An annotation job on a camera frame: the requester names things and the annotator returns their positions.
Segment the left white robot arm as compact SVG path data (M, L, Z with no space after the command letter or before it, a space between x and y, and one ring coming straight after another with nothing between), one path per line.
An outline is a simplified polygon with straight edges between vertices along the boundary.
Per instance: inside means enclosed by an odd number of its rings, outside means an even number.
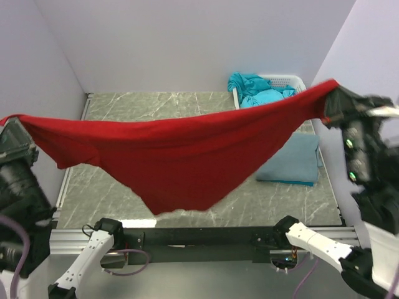
M122 223L100 219L69 269L47 284L56 208L31 170L37 157L19 119L7 120L1 130L1 298L82 298L103 256L123 246Z

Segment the red t shirt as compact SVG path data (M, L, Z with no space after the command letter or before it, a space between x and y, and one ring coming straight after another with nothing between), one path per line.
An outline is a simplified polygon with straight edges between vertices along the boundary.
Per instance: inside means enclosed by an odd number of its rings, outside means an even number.
M306 120L322 118L324 81L272 104L155 121L83 121L19 115L60 169L102 168L159 215L205 211L279 151Z

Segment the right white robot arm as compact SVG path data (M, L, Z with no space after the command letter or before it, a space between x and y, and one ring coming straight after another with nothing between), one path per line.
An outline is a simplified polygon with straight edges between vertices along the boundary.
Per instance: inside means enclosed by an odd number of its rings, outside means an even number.
M333 266L344 282L367 298L398 298L398 147L381 139L380 126L398 116L387 97L362 97L337 87L326 98L323 124L339 128L348 179L370 238L370 247L350 246L286 216L274 226L274 243L304 249Z

